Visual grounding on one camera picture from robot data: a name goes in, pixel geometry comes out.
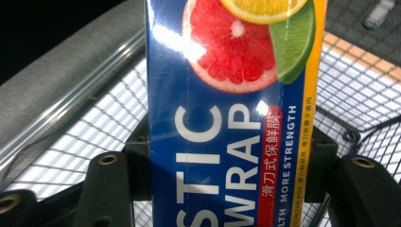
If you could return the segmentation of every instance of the grapefruit slice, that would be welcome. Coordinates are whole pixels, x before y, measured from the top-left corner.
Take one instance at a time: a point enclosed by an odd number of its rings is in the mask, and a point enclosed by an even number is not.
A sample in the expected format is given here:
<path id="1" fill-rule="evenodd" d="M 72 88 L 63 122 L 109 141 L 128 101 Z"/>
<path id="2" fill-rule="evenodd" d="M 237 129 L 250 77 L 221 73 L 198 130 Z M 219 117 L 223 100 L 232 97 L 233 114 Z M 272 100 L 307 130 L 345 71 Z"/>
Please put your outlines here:
<path id="1" fill-rule="evenodd" d="M 270 25 L 278 80 L 292 83 L 304 70 L 315 40 L 315 9 L 309 0 L 295 15 Z"/>
<path id="2" fill-rule="evenodd" d="M 269 25 L 286 20 L 300 10 L 307 0 L 220 0 L 242 20 Z"/>
<path id="3" fill-rule="evenodd" d="M 220 0 L 188 0 L 183 11 L 185 57 L 220 91 L 245 94 L 277 80 L 268 26 L 243 21 Z"/>

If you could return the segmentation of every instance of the shopping cart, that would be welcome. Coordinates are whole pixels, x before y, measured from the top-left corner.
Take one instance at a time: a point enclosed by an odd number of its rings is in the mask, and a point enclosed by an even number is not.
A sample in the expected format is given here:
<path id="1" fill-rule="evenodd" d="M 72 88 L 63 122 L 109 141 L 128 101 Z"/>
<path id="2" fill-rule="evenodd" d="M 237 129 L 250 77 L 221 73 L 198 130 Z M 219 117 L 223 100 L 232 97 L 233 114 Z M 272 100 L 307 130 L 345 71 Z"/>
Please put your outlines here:
<path id="1" fill-rule="evenodd" d="M 335 20 L 330 20 L 330 16 L 341 18 L 341 15 L 349 14 L 350 10 L 357 9 L 355 2 L 329 2 L 331 6 L 329 5 L 327 28 L 338 26 Z M 330 13 L 333 5 L 340 5 L 348 11 L 334 10 L 337 14 L 332 15 L 335 14 Z M 366 3 L 361 10 L 366 9 L 368 13 L 369 8 L 374 5 L 374 1 L 371 5 Z M 359 16 L 358 22 L 362 29 L 364 16 Z M 388 35 L 397 37 L 396 42 L 401 40 L 400 21 L 401 19 L 394 19 L 390 14 L 383 24 L 388 26 L 386 23 L 390 22 L 393 28 Z M 375 57 L 370 51 L 380 48 L 380 44 L 388 41 L 387 37 L 375 40 L 372 48 L 362 49 L 347 43 L 342 37 L 332 35 L 330 29 L 327 30 L 330 33 L 324 35 L 314 125 L 339 145 L 339 157 L 359 154 L 372 158 L 386 167 L 395 181 L 401 184 L 401 69 L 400 63 L 393 60 L 400 52 L 401 44 L 388 51 L 390 60 L 385 61 Z M 359 38 L 371 40 L 369 34 L 366 31 Z M 124 44 L 113 58 L 96 69 L 105 69 L 118 62 L 126 64 L 125 67 L 129 69 L 124 71 L 125 76 L 78 119 L 76 124 L 68 131 L 60 133 L 60 139 L 49 146 L 43 155 L 33 160 L 29 166 L 24 166 L 23 171 L 20 166 L 20 171 L 10 168 L 2 181 L 3 189 L 29 189 L 35 192 L 40 201 L 57 199 L 60 193 L 66 192 L 71 196 L 69 198 L 76 199 L 77 188 L 85 178 L 90 160 L 100 153 L 121 150 L 125 146 L 148 110 L 146 60 L 142 59 L 145 41 L 143 33 L 142 36 L 137 34 L 135 37 Z M 116 61 L 131 50 L 141 50 L 139 52 L 142 57 L 135 57 L 141 60 Z M 29 147 L 41 139 L 42 136 L 33 138 L 26 146 Z M 329 199 L 324 203 L 305 203 L 302 225 L 330 226 L 328 201 Z M 61 206 L 54 206 L 53 210 L 61 210 Z M 136 226 L 152 226 L 151 201 L 135 201 L 134 211 Z"/>

